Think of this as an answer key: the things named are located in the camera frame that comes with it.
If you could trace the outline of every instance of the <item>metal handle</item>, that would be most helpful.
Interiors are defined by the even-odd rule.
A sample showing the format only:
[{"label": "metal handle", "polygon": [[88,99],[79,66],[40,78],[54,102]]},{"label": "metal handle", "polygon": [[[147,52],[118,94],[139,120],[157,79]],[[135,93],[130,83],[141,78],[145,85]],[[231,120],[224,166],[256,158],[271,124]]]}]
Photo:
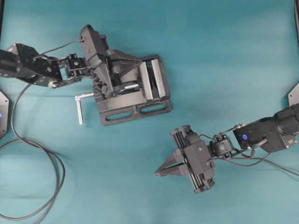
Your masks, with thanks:
[{"label": "metal handle", "polygon": [[77,104],[77,113],[78,113],[78,119],[79,119],[79,124],[82,125],[83,122],[83,114],[82,114],[82,108],[81,108],[81,99],[86,98],[86,97],[93,97],[93,92],[87,92],[87,93],[82,93],[78,94],[75,96],[75,101]]}]

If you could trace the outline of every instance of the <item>metal bracket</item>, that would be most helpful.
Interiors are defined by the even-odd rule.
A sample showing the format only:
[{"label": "metal bracket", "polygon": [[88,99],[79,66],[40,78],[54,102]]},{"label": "metal bracket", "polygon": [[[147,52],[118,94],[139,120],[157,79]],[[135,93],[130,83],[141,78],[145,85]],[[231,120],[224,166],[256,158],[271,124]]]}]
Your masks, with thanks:
[{"label": "metal bracket", "polygon": [[9,99],[0,91],[0,139],[7,133]]},{"label": "metal bracket", "polygon": [[299,103],[299,83],[288,94],[289,106]]}]

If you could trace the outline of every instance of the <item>black cable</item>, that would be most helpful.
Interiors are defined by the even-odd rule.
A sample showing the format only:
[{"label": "black cable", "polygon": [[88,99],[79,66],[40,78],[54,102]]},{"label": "black cable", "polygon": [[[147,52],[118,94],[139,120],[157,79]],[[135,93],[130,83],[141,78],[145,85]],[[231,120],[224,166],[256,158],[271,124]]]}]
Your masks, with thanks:
[{"label": "black cable", "polygon": [[254,165],[256,165],[256,164],[258,164],[258,163],[264,161],[269,155],[271,155],[271,153],[266,154],[266,156],[264,156],[263,158],[261,158],[258,162],[255,162],[255,163],[252,163],[252,164],[248,164],[248,165],[247,165],[247,164],[240,164],[240,163],[231,161],[231,160],[234,160],[234,159],[239,159],[239,158],[235,158],[235,157],[230,158],[231,160],[229,160],[229,159],[224,159],[224,158],[213,158],[213,159],[211,159],[211,160],[225,160],[225,161],[230,162],[230,163],[232,163],[232,164],[234,164],[234,165],[237,165],[237,166],[241,166],[241,167],[251,167],[251,166],[254,166]]},{"label": "black cable", "polygon": [[264,162],[267,162],[268,164],[273,165],[273,166],[275,166],[275,167],[277,167],[277,168],[279,168],[279,169],[282,169],[282,170],[284,170],[284,171],[286,171],[286,172],[289,172],[289,173],[291,173],[291,174],[293,174],[293,175],[299,176],[299,173],[296,173],[296,172],[294,172],[294,171],[292,171],[292,170],[290,170],[290,169],[288,169],[288,168],[286,168],[286,167],[284,167],[284,166],[282,166],[282,165],[279,165],[279,164],[277,164],[277,163],[275,163],[275,162],[272,162],[272,161],[270,161],[270,160],[267,160],[266,157],[268,157],[270,154],[271,154],[271,153],[267,154],[267,155],[266,155],[265,157],[263,157],[263,158],[258,158],[258,157],[253,157],[253,156],[254,156],[254,151],[253,151],[253,152],[251,153],[250,156],[241,153],[241,155],[242,155],[244,158],[235,158],[235,157],[232,157],[232,158],[231,158],[231,160],[259,160],[259,162],[256,162],[256,163],[254,163],[254,164],[250,164],[250,165],[244,165],[244,164],[240,164],[240,163],[232,162],[232,161],[230,161],[230,160],[223,159],[223,158],[218,158],[218,159],[219,159],[219,160],[228,161],[228,162],[230,162],[230,163],[232,163],[232,164],[234,164],[234,165],[242,166],[242,167],[253,166],[253,165],[256,165],[256,164],[258,164],[258,163],[264,161]]},{"label": "black cable", "polygon": [[34,60],[34,59],[37,59],[37,58],[39,58],[39,57],[46,57],[46,58],[49,58],[48,56],[46,56],[47,53],[52,52],[52,51],[55,51],[55,50],[59,50],[59,49],[61,49],[61,48],[64,48],[64,47],[66,47],[66,46],[72,44],[72,43],[75,43],[75,42],[81,42],[81,41],[84,41],[84,39],[74,40],[74,41],[69,42],[69,43],[66,43],[66,44],[64,44],[64,45],[62,45],[62,46],[60,46],[60,47],[57,47],[57,48],[54,48],[54,49],[51,49],[51,50],[47,50],[47,51],[45,51],[45,52],[43,52],[43,53],[41,53],[41,54],[39,54],[39,55],[34,56],[32,59]]},{"label": "black cable", "polygon": [[201,137],[201,136],[204,136],[204,137],[206,137],[206,138],[208,138],[208,139],[212,139],[212,140],[214,140],[213,138],[211,138],[210,136],[207,136],[206,134],[200,134],[199,137]]},{"label": "black cable", "polygon": [[[10,120],[10,124],[11,124],[11,128],[13,130],[13,133],[15,134],[15,136],[17,137],[16,140],[13,140],[13,141],[10,141],[8,143],[6,143],[5,145],[1,146],[0,147],[0,150],[6,148],[7,146],[11,145],[11,144],[14,144],[16,142],[23,142],[25,144],[28,144],[32,147],[36,147],[42,151],[44,151],[46,153],[46,155],[48,156],[48,158],[50,159],[51,161],[51,164],[54,168],[54,171],[55,171],[55,177],[56,177],[56,185],[55,185],[55,192],[54,192],[54,195],[50,198],[50,200],[48,202],[46,202],[42,207],[40,207],[39,209],[37,209],[36,211],[32,212],[31,214],[29,215],[26,215],[26,216],[23,216],[23,217],[7,217],[7,216],[4,216],[2,214],[0,214],[0,217],[1,218],[4,218],[4,219],[7,219],[7,220],[12,220],[12,221],[18,221],[18,220],[24,220],[24,219],[28,219],[28,218],[31,218],[33,216],[35,216],[36,214],[38,214],[39,212],[43,211],[44,209],[45,212],[38,218],[38,220],[35,222],[35,224],[38,224],[40,223],[44,217],[48,214],[48,212],[50,211],[60,189],[62,188],[62,185],[64,183],[64,179],[65,179],[65,167],[64,167],[64,164],[62,163],[62,161],[60,160],[60,158],[55,155],[53,152],[45,149],[43,146],[41,146],[40,144],[38,144],[37,142],[35,141],[32,141],[32,140],[29,140],[29,139],[24,139],[22,138],[15,130],[14,128],[14,113],[15,113],[15,109],[16,109],[16,106],[19,102],[19,99],[21,98],[21,96],[24,94],[24,92],[31,86],[31,84],[28,84],[19,94],[19,96],[17,97],[15,103],[14,103],[14,106],[13,106],[13,111],[12,111],[12,115],[11,115],[11,120]],[[54,159],[56,159],[58,161],[58,163],[60,164],[61,168],[62,168],[62,178],[61,180],[59,180],[59,168],[57,167],[57,165],[55,164],[54,162]]]}]

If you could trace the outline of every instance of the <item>silver rod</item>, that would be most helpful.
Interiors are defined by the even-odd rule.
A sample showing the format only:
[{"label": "silver rod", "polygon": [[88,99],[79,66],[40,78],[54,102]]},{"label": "silver rod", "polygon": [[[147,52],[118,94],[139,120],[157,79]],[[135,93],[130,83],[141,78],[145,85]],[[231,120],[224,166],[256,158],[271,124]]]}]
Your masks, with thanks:
[{"label": "silver rod", "polygon": [[82,93],[78,94],[75,96],[75,101],[77,104],[77,113],[78,113],[78,119],[79,119],[79,124],[82,125],[83,122],[83,114],[82,114],[82,108],[81,108],[81,99],[86,98],[86,97],[92,97],[93,92],[87,92],[87,93]]},{"label": "silver rod", "polygon": [[78,119],[79,119],[79,124],[83,124],[83,115],[82,115],[82,108],[81,108],[81,100],[76,100],[77,103],[77,112],[78,112]]},{"label": "silver rod", "polygon": [[125,90],[131,90],[131,89],[135,89],[138,87],[139,87],[138,83],[134,83],[134,84],[126,85]]}]

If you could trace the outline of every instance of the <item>teal table mat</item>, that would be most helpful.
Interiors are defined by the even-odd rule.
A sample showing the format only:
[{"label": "teal table mat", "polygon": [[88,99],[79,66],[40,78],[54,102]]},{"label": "teal table mat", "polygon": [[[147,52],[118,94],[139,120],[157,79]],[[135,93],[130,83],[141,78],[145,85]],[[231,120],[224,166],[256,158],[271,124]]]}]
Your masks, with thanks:
[{"label": "teal table mat", "polygon": [[[199,195],[188,177],[154,176],[176,149],[172,129],[190,124],[213,135],[288,105],[287,93],[299,81],[292,0],[7,0],[0,48],[20,42],[41,53],[77,39],[86,24],[106,34],[110,48],[159,54],[173,110],[103,127],[89,98],[82,101],[80,126],[74,95],[90,91],[90,80],[56,90],[31,86],[17,107],[16,129],[57,152],[67,172],[43,224],[298,222],[298,178],[264,163],[241,168],[217,161],[216,185]],[[51,55],[69,53],[83,56],[79,44]],[[25,85],[0,79],[12,103]],[[12,139],[9,129],[0,144]],[[298,170],[298,150],[271,159]],[[51,197],[54,183],[42,152],[10,146],[0,154],[0,213],[33,212]]]}]

